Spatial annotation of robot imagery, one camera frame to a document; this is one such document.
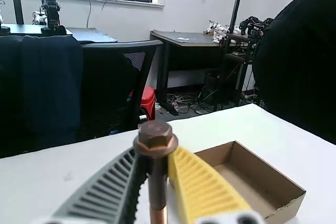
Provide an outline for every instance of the paper on desk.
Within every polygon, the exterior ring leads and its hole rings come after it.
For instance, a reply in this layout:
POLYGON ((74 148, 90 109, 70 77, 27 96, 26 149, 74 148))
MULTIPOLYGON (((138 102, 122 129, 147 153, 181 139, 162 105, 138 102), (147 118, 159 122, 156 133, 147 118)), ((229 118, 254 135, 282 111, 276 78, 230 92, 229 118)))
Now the paper on desk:
POLYGON ((179 38, 177 38, 177 39, 180 39, 180 40, 185 40, 185 41, 188 41, 188 40, 190 40, 189 38, 182 38, 182 37, 179 37, 179 38))

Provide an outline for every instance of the dark cloth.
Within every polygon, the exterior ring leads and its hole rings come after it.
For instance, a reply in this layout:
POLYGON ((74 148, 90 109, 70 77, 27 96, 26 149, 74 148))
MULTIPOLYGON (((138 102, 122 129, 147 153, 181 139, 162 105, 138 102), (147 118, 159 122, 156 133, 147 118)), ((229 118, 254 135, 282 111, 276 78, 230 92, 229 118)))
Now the dark cloth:
POLYGON ((81 78, 72 36, 0 37, 0 157, 74 143, 81 78))
POLYGON ((25 128, 20 54, 22 36, 0 37, 0 158, 29 148, 34 136, 25 128))
POLYGON ((72 36, 25 36, 22 75, 25 121, 38 134, 37 147, 74 143, 80 123, 79 43, 72 36))
POLYGON ((294 0, 271 23, 255 55, 269 111, 336 143, 333 101, 336 0, 294 0))

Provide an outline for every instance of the copper bolt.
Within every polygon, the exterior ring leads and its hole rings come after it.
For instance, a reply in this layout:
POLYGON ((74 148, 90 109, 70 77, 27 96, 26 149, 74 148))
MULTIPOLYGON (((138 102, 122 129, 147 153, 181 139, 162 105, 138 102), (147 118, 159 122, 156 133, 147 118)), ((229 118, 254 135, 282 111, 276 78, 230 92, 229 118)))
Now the copper bolt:
POLYGON ((134 139, 135 151, 148 158, 148 188, 151 224, 167 224, 168 158, 178 145, 169 124, 158 120, 145 122, 134 139))

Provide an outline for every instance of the cardboard box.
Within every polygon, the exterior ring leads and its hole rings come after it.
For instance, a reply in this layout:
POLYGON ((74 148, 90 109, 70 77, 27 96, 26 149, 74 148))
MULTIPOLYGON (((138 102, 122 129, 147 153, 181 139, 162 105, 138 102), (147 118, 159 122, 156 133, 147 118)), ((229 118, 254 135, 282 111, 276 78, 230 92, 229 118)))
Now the cardboard box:
POLYGON ((214 167, 268 224, 283 224, 298 212, 306 191, 238 142, 196 155, 214 167))

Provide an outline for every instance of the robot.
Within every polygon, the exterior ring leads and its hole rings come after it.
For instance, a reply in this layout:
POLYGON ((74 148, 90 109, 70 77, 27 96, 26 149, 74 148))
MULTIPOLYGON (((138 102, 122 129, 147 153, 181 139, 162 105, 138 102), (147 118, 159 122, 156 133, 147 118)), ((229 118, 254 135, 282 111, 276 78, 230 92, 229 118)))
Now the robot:
POLYGON ((267 18, 265 21, 261 21, 257 17, 251 16, 239 24, 241 35, 246 35, 247 29, 247 35, 249 38, 259 39, 262 35, 264 35, 265 29, 272 21, 272 18, 267 18))
POLYGON ((56 0, 41 0, 41 7, 40 10, 43 10, 47 19, 46 25, 47 27, 41 28, 41 32, 45 34, 52 34, 52 35, 66 35, 66 29, 64 26, 60 25, 59 21, 59 14, 61 7, 56 2, 56 0))
POLYGON ((213 43, 220 43, 226 36, 226 33, 229 32, 227 28, 222 26, 219 23, 209 20, 209 27, 203 32, 204 35, 213 32, 213 43))
POLYGON ((47 15, 45 12, 42 12, 41 10, 40 11, 36 10, 32 13, 32 16, 33 16, 33 22, 32 22, 33 25, 45 25, 45 26, 48 25, 47 15))

